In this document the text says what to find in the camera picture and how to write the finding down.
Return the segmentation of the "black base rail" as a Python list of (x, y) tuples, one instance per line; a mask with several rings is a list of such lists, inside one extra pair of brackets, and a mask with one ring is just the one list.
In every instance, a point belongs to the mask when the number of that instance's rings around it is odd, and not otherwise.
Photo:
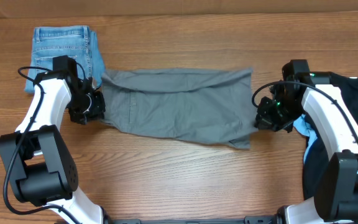
[(282, 224), (282, 218), (277, 215), (246, 216), (244, 218), (223, 219), (193, 219), (193, 220), (140, 220), (118, 219), (110, 220), (112, 224)]

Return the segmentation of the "folded blue denim jeans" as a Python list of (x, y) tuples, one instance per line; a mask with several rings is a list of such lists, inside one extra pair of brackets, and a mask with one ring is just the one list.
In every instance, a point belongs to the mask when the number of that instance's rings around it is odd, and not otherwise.
[(62, 55), (76, 60), (80, 79), (91, 77), (97, 87), (102, 85), (105, 65), (97, 34), (88, 26), (36, 27), (32, 38), (32, 68), (27, 76), (34, 79), (41, 72), (40, 67), (51, 70), (53, 58)]

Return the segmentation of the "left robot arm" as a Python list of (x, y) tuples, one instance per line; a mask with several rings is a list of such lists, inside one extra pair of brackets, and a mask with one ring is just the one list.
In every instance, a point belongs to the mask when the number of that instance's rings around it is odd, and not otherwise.
[(23, 122), (0, 137), (5, 206), (17, 215), (52, 210), (67, 223), (111, 223), (105, 209), (80, 189), (76, 164), (60, 134), (65, 112), (82, 125), (103, 119), (103, 94), (92, 78), (79, 78), (75, 59), (63, 55), (52, 63), (52, 69), (38, 67), (29, 79), (35, 92)]

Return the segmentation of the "grey khaki shorts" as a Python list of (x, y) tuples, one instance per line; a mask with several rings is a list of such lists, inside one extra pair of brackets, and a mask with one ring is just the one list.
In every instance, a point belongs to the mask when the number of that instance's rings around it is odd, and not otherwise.
[(103, 122), (123, 133), (250, 148), (251, 69), (107, 70)]

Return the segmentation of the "light blue garment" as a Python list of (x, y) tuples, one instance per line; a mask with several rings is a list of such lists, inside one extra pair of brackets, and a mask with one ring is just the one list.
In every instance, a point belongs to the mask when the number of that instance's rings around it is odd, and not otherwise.
[(313, 129), (312, 125), (307, 122), (306, 115), (303, 114), (293, 122), (293, 127), (297, 132), (306, 138), (306, 149), (303, 155), (303, 163), (306, 162), (307, 156), (309, 154), (310, 148), (313, 143), (317, 140), (316, 131)]

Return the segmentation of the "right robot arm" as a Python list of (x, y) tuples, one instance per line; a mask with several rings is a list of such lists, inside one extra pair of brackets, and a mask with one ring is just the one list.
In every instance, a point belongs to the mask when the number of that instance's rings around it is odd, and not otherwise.
[(334, 86), (330, 72), (312, 72), (305, 59), (282, 67), (283, 79), (268, 83), (271, 98), (256, 104), (257, 129), (290, 132), (306, 113), (328, 154), (328, 167), (316, 195), (297, 205), (283, 206), (265, 223), (358, 223), (358, 124)]

